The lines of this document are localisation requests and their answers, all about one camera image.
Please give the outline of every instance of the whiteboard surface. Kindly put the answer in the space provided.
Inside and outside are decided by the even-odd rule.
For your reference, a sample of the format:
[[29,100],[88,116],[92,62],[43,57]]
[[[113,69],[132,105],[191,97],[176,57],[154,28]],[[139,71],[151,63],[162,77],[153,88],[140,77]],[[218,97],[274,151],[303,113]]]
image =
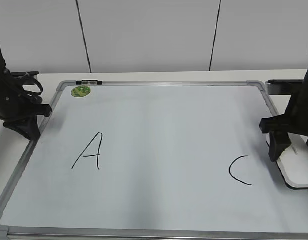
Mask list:
[[[1,225],[46,228],[308,232],[308,191],[268,157],[251,86],[67,87]],[[73,163],[102,133],[95,157]],[[98,151],[93,141],[84,155]],[[240,156],[231,169],[229,166]]]

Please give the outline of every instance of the white wall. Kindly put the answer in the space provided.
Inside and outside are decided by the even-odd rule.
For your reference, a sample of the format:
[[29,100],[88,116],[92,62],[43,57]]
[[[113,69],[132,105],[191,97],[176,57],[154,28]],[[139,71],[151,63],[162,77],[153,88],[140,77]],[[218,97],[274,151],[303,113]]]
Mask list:
[[211,70],[308,68],[308,0],[222,0]]
[[219,0],[80,0],[93,72],[206,71]]
[[89,72],[75,0],[0,0],[0,45],[14,72]]
[[[78,0],[93,72],[208,71],[220,0]],[[87,73],[75,0],[0,0],[11,71]],[[308,67],[308,0],[222,0],[211,70]]]

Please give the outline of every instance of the round sticker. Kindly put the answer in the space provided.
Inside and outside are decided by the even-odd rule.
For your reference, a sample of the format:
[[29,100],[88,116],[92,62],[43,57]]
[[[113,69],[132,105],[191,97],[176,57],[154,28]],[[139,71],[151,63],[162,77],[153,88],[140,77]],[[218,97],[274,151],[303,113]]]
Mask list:
[[89,95],[90,92],[91,92],[91,89],[88,86],[77,86],[73,88],[70,94],[75,98],[82,98],[82,97]]

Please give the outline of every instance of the black marker writing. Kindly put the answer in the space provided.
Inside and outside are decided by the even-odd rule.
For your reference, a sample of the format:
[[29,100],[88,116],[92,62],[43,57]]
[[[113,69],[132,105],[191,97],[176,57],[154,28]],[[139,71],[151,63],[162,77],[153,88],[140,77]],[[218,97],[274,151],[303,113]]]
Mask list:
[[232,175],[232,173],[231,173],[231,167],[233,166],[233,164],[234,164],[237,160],[239,160],[239,159],[241,159],[241,158],[246,158],[246,157],[248,157],[248,156],[247,156],[247,155],[244,155],[244,156],[240,156],[240,157],[236,158],[236,159],[231,163],[231,165],[229,166],[228,172],[229,172],[229,175],[230,175],[232,178],[234,178],[236,181],[239,181],[240,183],[245,184],[245,185],[248,185],[248,186],[252,186],[252,184],[249,184],[249,183],[246,183],[246,182],[244,182],[244,181],[241,181],[241,180],[237,179],[237,178],[234,177],[234,176]]
[[[82,157],[82,155],[85,153],[85,151],[89,148],[89,146],[91,145],[91,143],[96,139],[96,137],[100,134],[100,132],[98,132],[93,139],[89,142],[89,144],[87,145],[87,147],[83,150],[83,152],[78,156],[78,158],[76,159],[76,161],[74,162],[72,169],[75,167],[76,163],[79,161],[79,159]],[[84,155],[83,158],[89,158],[89,157],[96,157],[96,165],[97,165],[97,169],[100,170],[100,166],[99,166],[99,157],[100,157],[100,149],[101,149],[101,144],[102,144],[102,140],[103,140],[103,133],[100,134],[100,142],[98,145],[98,151],[97,154],[94,155]]]

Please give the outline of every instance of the aluminum frame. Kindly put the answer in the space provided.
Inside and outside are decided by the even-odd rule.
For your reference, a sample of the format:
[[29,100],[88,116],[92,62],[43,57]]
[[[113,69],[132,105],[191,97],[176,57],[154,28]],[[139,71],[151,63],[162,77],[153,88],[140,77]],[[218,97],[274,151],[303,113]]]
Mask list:
[[[95,86],[95,80],[84,80],[87,85]],[[76,86],[77,81],[63,81],[56,89],[51,100],[51,107],[55,109],[64,89]],[[273,116],[278,115],[271,98],[266,93],[266,87],[261,81],[246,82],[106,82],[102,86],[241,86],[257,87],[261,92],[269,111]],[[45,117],[39,126],[42,133],[46,128],[49,117]],[[0,196],[0,220],[3,212],[19,182],[38,141],[30,141],[12,176],[10,177],[2,195]],[[0,225],[0,240],[7,239],[62,239],[78,240],[89,239],[119,239],[119,240],[308,240],[308,233],[282,233],[282,232],[229,232],[229,231],[185,231],[185,230],[142,230],[142,229],[95,229],[95,228],[47,228],[47,227],[15,227]]]

